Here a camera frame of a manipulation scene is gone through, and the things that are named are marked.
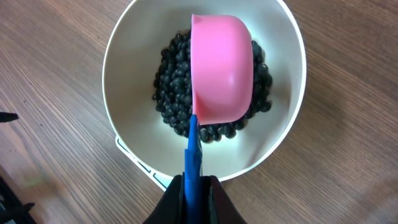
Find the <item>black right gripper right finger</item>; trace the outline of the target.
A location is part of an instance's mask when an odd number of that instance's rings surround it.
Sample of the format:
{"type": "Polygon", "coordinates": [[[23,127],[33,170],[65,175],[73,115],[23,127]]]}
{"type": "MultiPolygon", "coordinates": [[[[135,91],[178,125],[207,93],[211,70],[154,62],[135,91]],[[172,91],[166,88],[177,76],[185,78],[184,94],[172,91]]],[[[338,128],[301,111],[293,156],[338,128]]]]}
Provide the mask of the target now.
{"type": "Polygon", "coordinates": [[[205,224],[247,224],[217,177],[203,176],[201,222],[205,224]]]}

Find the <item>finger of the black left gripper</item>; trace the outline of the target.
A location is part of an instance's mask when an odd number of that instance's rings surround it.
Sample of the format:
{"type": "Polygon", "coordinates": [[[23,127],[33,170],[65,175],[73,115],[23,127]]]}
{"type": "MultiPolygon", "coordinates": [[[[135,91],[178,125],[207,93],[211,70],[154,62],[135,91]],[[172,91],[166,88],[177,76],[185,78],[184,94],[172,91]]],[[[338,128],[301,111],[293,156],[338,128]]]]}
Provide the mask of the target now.
{"type": "Polygon", "coordinates": [[[0,122],[7,123],[18,120],[19,116],[15,113],[0,112],[0,122]]]}

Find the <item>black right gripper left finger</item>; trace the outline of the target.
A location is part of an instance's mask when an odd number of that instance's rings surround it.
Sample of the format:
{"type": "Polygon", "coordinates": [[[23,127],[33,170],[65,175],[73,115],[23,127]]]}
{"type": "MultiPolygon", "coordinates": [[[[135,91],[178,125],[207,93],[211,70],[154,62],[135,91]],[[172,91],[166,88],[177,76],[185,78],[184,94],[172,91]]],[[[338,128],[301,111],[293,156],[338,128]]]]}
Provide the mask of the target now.
{"type": "Polygon", "coordinates": [[[184,175],[176,175],[143,224],[185,223],[184,175]]]}

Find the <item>pink scoop blue handle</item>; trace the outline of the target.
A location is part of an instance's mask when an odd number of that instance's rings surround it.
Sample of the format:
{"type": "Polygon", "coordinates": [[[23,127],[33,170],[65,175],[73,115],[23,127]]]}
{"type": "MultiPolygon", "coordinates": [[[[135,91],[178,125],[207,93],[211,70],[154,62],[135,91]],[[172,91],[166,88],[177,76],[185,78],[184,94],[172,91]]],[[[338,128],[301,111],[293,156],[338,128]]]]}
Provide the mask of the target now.
{"type": "Polygon", "coordinates": [[[192,15],[192,116],[185,150],[186,222],[201,222],[202,151],[198,127],[229,123],[249,108],[253,86],[251,35],[235,16],[192,15]]]}

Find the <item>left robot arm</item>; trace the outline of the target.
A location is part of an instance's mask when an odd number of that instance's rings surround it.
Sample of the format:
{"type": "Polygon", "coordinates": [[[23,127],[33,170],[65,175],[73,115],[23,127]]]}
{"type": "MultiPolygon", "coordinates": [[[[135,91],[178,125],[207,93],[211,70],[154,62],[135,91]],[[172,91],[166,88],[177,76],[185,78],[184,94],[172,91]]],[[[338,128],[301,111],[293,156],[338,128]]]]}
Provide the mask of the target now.
{"type": "Polygon", "coordinates": [[[1,223],[35,223],[29,211],[35,203],[22,204],[1,178],[1,223]]]}

